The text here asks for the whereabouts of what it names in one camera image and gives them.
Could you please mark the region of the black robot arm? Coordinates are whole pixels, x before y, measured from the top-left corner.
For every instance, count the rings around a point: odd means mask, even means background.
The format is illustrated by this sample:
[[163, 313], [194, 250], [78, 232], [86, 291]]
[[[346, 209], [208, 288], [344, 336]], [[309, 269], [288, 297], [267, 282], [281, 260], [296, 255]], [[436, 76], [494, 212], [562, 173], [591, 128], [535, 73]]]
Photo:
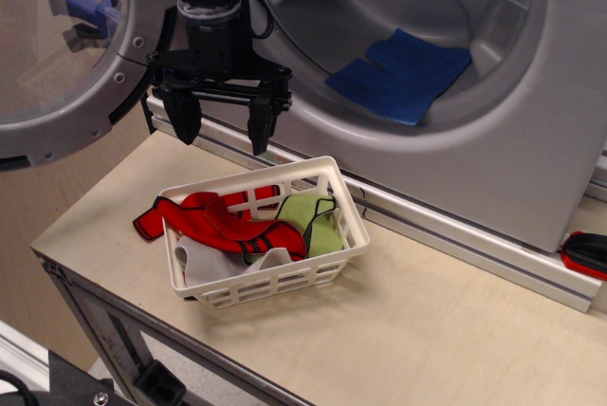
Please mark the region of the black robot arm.
[[273, 19], [268, 17], [264, 31], [255, 33], [249, 1], [177, 0], [186, 48], [157, 51], [147, 58], [153, 94], [185, 144], [193, 143], [201, 129], [202, 101], [231, 103], [248, 109], [248, 138], [252, 153], [259, 156], [279, 115], [291, 105], [291, 70], [253, 49], [254, 40], [269, 36]]

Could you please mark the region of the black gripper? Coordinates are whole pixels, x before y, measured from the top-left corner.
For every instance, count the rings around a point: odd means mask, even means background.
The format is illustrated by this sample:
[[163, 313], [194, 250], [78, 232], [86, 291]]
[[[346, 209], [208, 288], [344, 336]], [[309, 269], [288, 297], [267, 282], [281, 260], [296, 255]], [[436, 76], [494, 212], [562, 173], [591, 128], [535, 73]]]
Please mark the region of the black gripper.
[[276, 119], [291, 105], [291, 71], [253, 50], [250, 14], [236, 11], [177, 13], [184, 46], [159, 50], [146, 57], [154, 85], [176, 136], [191, 145], [201, 129], [196, 94], [218, 102], [248, 107], [248, 138], [252, 153], [267, 150]]

